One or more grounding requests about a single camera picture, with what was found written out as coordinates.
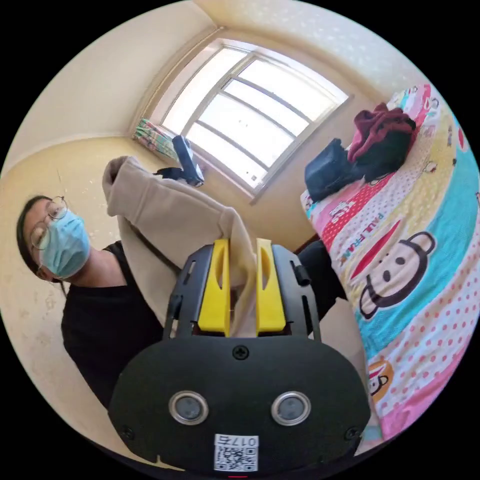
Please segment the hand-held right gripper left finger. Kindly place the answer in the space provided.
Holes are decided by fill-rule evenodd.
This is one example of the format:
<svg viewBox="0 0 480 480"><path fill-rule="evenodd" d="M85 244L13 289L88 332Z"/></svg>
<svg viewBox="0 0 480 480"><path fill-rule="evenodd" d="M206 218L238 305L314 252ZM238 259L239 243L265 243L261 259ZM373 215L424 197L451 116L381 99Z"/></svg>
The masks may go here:
<svg viewBox="0 0 480 480"><path fill-rule="evenodd" d="M228 239L218 239L212 246L197 325L202 333L230 336L231 286Z"/></svg>

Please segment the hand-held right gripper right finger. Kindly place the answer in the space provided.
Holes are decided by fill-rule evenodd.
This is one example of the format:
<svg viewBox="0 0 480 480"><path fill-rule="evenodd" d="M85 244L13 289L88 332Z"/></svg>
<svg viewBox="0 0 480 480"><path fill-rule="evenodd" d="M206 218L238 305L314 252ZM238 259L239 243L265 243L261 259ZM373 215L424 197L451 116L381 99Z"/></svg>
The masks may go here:
<svg viewBox="0 0 480 480"><path fill-rule="evenodd" d="M272 242L258 238L256 256L256 335L280 334L284 331L287 322Z"/></svg>

